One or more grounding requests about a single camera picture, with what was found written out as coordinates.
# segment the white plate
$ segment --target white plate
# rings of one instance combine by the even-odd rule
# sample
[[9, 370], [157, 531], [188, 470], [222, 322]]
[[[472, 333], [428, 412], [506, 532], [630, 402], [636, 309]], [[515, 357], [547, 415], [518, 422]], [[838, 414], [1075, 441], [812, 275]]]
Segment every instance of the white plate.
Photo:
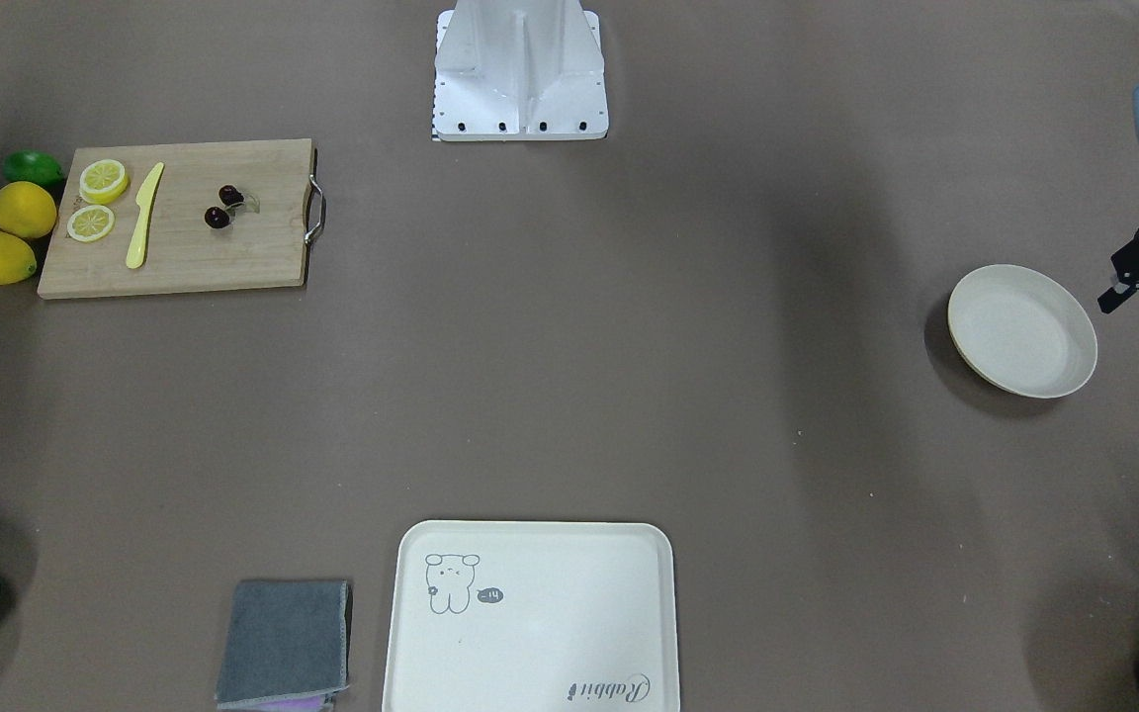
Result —
[[981, 267], [964, 276], [948, 301], [948, 328], [973, 370], [1018, 395], [1070, 395], [1098, 367], [1088, 312], [1026, 267]]
[[421, 522], [399, 546], [385, 712], [678, 712], [671, 542], [649, 524]]

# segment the rectangular tray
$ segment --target rectangular tray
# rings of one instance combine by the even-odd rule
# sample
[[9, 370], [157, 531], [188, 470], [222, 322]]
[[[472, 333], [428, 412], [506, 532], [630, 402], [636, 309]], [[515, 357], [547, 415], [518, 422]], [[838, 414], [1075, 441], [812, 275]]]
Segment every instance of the rectangular tray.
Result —
[[674, 562], [637, 523], [416, 524], [399, 546], [385, 712], [678, 712]]
[[[100, 158], [125, 165], [131, 185], [108, 204], [116, 218], [112, 234], [82, 244], [68, 238], [68, 218], [85, 205], [79, 197], [81, 171]], [[166, 167], [153, 205], [146, 261], [131, 270], [125, 252], [139, 218], [134, 198], [158, 161]], [[314, 161], [311, 139], [79, 148], [41, 267], [38, 296], [300, 287], [306, 270], [303, 226]], [[253, 194], [261, 206], [256, 213], [238, 214], [226, 229], [210, 229], [205, 208], [218, 206], [218, 189], [226, 183]]]

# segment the metal handle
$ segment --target metal handle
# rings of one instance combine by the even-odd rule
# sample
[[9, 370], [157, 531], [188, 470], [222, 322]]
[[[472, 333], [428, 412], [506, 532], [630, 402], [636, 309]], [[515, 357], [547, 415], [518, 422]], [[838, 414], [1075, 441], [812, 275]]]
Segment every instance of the metal handle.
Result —
[[316, 195], [319, 197], [319, 221], [316, 222], [316, 227], [306, 230], [303, 238], [306, 247], [311, 247], [320, 231], [325, 230], [325, 221], [328, 220], [328, 198], [325, 198], [325, 189], [319, 188], [319, 183], [316, 182], [316, 174], [311, 174], [306, 180], [311, 181], [311, 196], [306, 199], [306, 220], [311, 219], [311, 207], [316, 203]]

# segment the folded towel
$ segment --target folded towel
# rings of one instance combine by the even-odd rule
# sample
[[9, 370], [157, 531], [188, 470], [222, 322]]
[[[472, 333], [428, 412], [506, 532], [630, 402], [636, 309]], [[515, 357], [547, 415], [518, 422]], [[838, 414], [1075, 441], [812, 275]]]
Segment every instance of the folded towel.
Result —
[[[231, 598], [218, 709], [300, 701], [328, 704], [345, 689], [346, 581], [240, 581]], [[319, 698], [306, 702], [304, 698]]]

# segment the yellow plastic knife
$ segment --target yellow plastic knife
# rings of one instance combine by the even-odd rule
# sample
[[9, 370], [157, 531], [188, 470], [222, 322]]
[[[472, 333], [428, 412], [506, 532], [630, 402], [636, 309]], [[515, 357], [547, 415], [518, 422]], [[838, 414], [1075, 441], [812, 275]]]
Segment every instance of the yellow plastic knife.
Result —
[[139, 195], [134, 197], [134, 203], [139, 206], [139, 220], [134, 222], [134, 234], [131, 234], [131, 248], [125, 253], [125, 265], [131, 270], [139, 270], [144, 265], [144, 256], [148, 249], [148, 220], [153, 216], [153, 199], [157, 197], [157, 183], [161, 182], [164, 170], [164, 163], [153, 166], [144, 179], [144, 185], [139, 187]]

